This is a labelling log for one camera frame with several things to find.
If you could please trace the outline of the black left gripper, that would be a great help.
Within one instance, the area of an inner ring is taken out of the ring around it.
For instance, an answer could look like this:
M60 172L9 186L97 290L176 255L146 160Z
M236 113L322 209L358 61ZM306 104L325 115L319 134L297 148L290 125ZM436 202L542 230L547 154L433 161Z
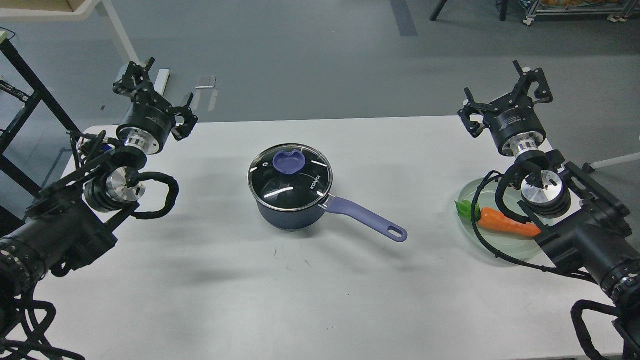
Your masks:
M116 136L122 144L137 147L146 155L162 152L170 134L176 141L187 139L199 121L191 107L194 93L189 93L185 105L172 105L172 115L158 109L166 108L168 101L150 80L149 70L155 61L154 57L147 59L145 65L130 61L122 66L119 79L113 84L116 95L133 102L117 127ZM183 119L181 125L176 125L175 116Z

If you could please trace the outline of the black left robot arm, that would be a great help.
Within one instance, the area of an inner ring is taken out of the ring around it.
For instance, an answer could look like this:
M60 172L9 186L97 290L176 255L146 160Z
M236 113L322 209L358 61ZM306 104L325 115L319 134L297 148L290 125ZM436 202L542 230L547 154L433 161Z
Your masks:
M76 169L41 190L26 210L26 223L0 242L1 358L80 360L82 355L51 345L45 336L57 310L34 299L46 275L57 278L93 264L118 239L114 231L128 218L160 219L176 205L179 183L170 175L144 172L147 158L164 149L170 136L183 141L198 123L194 94L172 105L156 91L146 65L130 62L113 84L131 107L115 137L69 132Z

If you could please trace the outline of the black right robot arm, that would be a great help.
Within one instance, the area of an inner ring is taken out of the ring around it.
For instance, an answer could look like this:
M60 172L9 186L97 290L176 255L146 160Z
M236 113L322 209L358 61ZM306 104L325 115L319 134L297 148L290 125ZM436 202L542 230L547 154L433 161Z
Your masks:
M590 177L589 167L566 162L558 150L541 150L547 134L534 107L553 101L553 94L543 69L513 64L519 79L509 93L484 104L464 90L467 101L457 113L466 131L477 138L489 130L498 152L513 157L514 164L505 173L490 171L472 200L455 203L458 215L498 259L599 285L611 306L579 300L570 311L582 350L591 360L602 359L583 320L590 310L614 317L622 358L637 360L639 252L627 241L633 234L626 222L630 210ZM553 267L503 253L484 239L480 227L532 238Z

